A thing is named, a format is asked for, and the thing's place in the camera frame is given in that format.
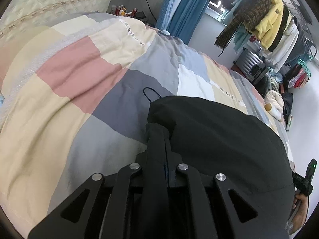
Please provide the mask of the person's right hand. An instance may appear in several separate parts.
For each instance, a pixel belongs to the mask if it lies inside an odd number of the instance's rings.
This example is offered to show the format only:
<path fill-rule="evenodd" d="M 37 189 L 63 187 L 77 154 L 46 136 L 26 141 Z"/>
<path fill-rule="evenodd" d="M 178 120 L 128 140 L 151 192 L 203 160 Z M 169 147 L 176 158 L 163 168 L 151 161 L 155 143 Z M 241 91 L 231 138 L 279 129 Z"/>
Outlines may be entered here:
<path fill-rule="evenodd" d="M 304 194 L 296 194 L 294 199 L 293 207 L 296 207 L 296 203 L 299 202 L 299 209 L 297 210 L 295 216 L 292 219 L 292 229 L 290 235 L 297 232 L 306 222 L 308 207 L 309 207 L 309 197 Z"/>

